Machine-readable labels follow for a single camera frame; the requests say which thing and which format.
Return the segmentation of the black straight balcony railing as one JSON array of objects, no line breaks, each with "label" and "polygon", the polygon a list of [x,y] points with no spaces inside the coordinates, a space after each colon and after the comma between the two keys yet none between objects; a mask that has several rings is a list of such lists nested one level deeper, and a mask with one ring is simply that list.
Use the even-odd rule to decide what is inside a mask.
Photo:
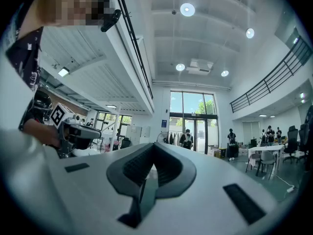
[{"label": "black straight balcony railing", "polygon": [[137,60],[139,62],[139,66],[140,66],[141,72],[143,74],[144,81],[146,83],[146,86],[147,86],[150,98],[153,99],[151,86],[150,86],[150,83],[148,81],[148,76],[147,76],[147,73],[146,73],[146,70],[145,70],[145,66],[144,66],[144,63],[143,63],[143,60],[142,60],[141,52],[140,52],[140,49],[139,49],[139,46],[138,46],[138,42],[137,42],[137,38],[136,38],[136,35],[135,35],[135,32],[134,32],[134,28],[133,28],[133,25],[132,25],[132,22],[131,22],[131,19],[130,19],[130,16],[129,16],[129,12],[128,12],[128,9],[127,9],[127,6],[126,6],[126,2],[125,2],[125,0],[117,0],[117,1],[119,3],[120,8],[122,9],[122,15],[123,15],[126,27],[127,27],[127,31],[128,31],[129,37],[131,39],[131,42],[132,42],[132,45],[133,45],[133,48],[134,48]]}]

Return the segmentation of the black pedestal fan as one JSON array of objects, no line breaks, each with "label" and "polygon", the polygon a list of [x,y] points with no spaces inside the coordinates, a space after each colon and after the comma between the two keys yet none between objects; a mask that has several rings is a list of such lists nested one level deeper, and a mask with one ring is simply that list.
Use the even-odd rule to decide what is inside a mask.
[{"label": "black pedestal fan", "polygon": [[168,132],[161,132],[156,140],[158,143],[169,143]]}]

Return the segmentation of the grey chair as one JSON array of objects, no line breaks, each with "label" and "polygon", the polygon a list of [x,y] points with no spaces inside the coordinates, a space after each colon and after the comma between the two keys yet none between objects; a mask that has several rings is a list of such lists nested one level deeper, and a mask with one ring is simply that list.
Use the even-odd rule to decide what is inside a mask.
[{"label": "grey chair", "polygon": [[264,171],[265,167],[267,167],[267,174],[268,174],[268,180],[270,180],[271,177],[275,176],[277,174],[277,171],[279,169],[279,150],[262,150],[260,151],[260,158],[257,159],[257,172],[256,176],[259,175],[259,171]]}]

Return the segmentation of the clothes rack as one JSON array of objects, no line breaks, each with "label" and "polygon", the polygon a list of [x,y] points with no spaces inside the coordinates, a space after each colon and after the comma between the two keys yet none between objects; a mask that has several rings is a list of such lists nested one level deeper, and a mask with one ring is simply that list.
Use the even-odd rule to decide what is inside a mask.
[{"label": "clothes rack", "polygon": [[182,132],[168,132],[168,143],[179,146]]}]

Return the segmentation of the white ceiling air conditioner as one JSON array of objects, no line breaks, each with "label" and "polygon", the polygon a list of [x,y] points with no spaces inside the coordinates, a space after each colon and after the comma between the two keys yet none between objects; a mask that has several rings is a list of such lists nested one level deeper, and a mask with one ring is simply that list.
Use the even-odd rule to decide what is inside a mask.
[{"label": "white ceiling air conditioner", "polygon": [[189,74],[208,75],[213,69],[213,62],[203,59],[191,59],[190,65],[186,68]]}]

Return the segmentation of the black office chair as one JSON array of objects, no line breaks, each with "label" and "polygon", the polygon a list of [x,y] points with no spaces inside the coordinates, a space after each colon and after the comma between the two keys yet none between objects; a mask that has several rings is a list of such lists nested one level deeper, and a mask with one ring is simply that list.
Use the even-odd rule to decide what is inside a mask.
[{"label": "black office chair", "polygon": [[301,159],[305,159],[309,152],[309,146],[308,146],[309,125],[307,123],[302,124],[300,126],[299,136],[300,136],[299,151],[304,152],[304,155],[301,155],[299,157],[299,160],[301,160]]},{"label": "black office chair", "polygon": [[296,159],[296,151],[298,150],[298,129],[296,127],[290,126],[288,130],[288,142],[284,145],[284,153],[288,154],[289,156],[283,159],[284,161],[290,160],[292,163],[293,159]]}]

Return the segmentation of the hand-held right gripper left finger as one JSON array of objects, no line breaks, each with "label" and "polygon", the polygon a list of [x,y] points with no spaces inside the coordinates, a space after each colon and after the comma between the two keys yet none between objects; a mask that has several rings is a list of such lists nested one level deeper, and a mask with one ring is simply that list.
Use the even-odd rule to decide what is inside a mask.
[{"label": "hand-held right gripper left finger", "polygon": [[149,174],[154,159],[154,145],[146,144],[107,168],[107,179],[117,193],[138,197],[140,189]]}]

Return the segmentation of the white office table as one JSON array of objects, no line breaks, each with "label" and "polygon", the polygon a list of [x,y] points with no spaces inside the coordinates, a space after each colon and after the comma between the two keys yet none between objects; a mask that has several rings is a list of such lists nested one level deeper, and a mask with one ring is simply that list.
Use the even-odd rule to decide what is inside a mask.
[{"label": "white office table", "polygon": [[274,144],[272,146],[257,146],[248,149],[248,164],[247,168],[253,168],[257,164],[257,159],[260,158],[260,151],[262,150],[279,150],[280,162],[282,162],[282,155],[284,152],[284,145]]}]

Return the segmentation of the black helmet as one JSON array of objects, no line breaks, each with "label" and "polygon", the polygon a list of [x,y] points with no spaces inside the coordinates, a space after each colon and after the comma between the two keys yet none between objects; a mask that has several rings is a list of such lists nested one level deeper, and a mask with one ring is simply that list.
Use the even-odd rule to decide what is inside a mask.
[{"label": "black helmet", "polygon": [[37,90],[34,96],[33,110],[46,116],[50,116],[53,105],[49,95],[43,91]]}]

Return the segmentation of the black white patterned shirt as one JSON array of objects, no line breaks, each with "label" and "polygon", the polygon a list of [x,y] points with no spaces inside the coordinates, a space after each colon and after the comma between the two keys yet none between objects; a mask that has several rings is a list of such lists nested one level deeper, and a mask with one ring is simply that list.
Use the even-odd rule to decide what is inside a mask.
[{"label": "black white patterned shirt", "polygon": [[6,57],[24,83],[36,92],[40,77],[39,51],[43,27],[40,27],[18,39],[19,30],[10,26],[4,36],[3,47]]}]

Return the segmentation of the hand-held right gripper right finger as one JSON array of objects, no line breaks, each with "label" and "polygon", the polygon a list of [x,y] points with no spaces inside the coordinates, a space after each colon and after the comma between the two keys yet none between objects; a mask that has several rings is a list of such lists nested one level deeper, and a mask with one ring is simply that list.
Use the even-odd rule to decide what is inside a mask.
[{"label": "hand-held right gripper right finger", "polygon": [[155,198],[181,196],[197,175],[196,166],[190,159],[157,142],[154,143],[154,166],[158,178]]}]

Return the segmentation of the black curved balcony railing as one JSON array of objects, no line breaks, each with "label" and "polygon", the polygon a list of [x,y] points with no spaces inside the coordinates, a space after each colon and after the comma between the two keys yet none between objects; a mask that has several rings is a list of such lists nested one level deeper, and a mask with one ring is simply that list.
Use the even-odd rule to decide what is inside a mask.
[{"label": "black curved balcony railing", "polygon": [[295,43],[277,66],[254,87],[230,102],[231,110],[236,113],[243,108],[271,94],[274,90],[293,77],[313,55],[312,48],[298,36]]}]

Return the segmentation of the glass entrance door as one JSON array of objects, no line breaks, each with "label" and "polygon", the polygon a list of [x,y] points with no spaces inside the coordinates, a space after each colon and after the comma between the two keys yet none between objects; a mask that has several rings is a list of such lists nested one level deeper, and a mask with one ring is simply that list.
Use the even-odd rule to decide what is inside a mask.
[{"label": "glass entrance door", "polygon": [[219,146],[218,116],[212,94],[192,92],[170,93],[169,132],[193,136],[192,151],[213,156]]}]

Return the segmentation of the person's left forearm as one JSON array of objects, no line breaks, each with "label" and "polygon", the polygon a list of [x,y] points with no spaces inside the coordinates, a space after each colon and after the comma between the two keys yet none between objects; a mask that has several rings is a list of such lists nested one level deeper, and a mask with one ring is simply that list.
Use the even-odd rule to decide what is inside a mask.
[{"label": "person's left forearm", "polygon": [[23,132],[35,137],[42,144],[60,147],[58,132],[53,125],[45,125],[29,119],[23,126]]}]

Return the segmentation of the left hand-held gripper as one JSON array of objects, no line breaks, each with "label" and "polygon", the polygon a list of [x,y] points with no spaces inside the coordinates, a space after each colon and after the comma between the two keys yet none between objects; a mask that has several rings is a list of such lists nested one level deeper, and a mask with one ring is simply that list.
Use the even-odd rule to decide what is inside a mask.
[{"label": "left hand-held gripper", "polygon": [[57,153],[60,157],[69,157],[75,149],[89,148],[92,141],[102,135],[101,131],[81,124],[80,117],[62,103],[53,109],[50,120],[58,131],[60,148]]}]

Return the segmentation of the white cabinet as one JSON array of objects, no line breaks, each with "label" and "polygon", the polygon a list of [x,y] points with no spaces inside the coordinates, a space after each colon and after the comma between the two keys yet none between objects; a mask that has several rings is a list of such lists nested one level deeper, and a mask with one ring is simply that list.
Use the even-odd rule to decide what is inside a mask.
[{"label": "white cabinet", "polygon": [[138,145],[140,143],[142,127],[138,126],[127,126],[126,138],[129,139],[130,145]]}]

